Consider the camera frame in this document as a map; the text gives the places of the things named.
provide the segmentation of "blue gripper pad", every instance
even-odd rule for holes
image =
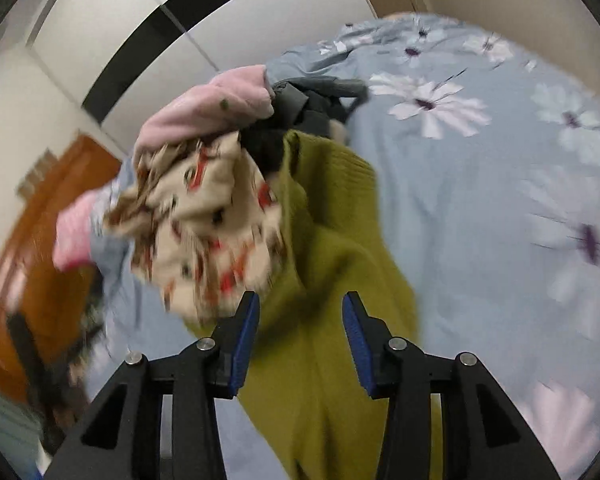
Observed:
[[[342,323],[349,340],[349,348],[358,372],[358,380],[369,397],[374,397],[378,385],[374,380],[373,354],[365,339],[362,325],[358,316],[366,316],[366,311],[360,297],[355,292],[348,292],[342,298]]]
[[[245,292],[240,300],[238,311],[236,311],[236,317],[241,318],[242,327],[232,353],[231,376],[228,382],[228,390],[232,396],[238,394],[238,390],[244,386],[247,377],[251,349],[260,321],[260,298],[258,295],[254,292]]]

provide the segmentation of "bolt head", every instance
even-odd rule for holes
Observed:
[[[471,352],[462,352],[460,354],[460,362],[464,366],[473,366],[478,362],[478,358]]]
[[[125,363],[134,366],[142,361],[142,352],[131,351],[125,357]]]
[[[198,339],[196,341],[196,346],[199,350],[211,350],[214,346],[216,346],[216,342],[210,337],[203,337],[202,339]]]
[[[389,339],[389,348],[391,350],[404,350],[407,348],[407,341],[401,337],[392,337]]]

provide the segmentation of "black garment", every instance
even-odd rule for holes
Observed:
[[[274,113],[240,131],[240,143],[266,177],[280,169],[283,137],[287,130],[331,137],[332,121],[343,123],[366,99],[366,85],[359,79],[311,76],[285,79],[273,85]],[[340,98],[354,98],[345,108]]]

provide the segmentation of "blue floral bedsheet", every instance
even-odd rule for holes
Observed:
[[[272,81],[368,82],[347,127],[423,346],[475,352],[563,479],[600,449],[600,101],[497,34],[431,15],[345,27]]]

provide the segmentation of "pile of clothes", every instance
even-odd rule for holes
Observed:
[[[134,243],[133,273],[197,336],[245,290],[260,294],[239,399],[291,478],[372,478],[378,466],[387,406],[358,385],[343,295],[358,291],[392,333],[416,337],[413,293],[382,242],[374,172],[344,146],[365,95],[358,80],[270,86],[264,66],[229,70],[149,118],[136,182],[104,213],[105,229]],[[88,259],[62,239],[90,201],[59,218],[59,267]]]

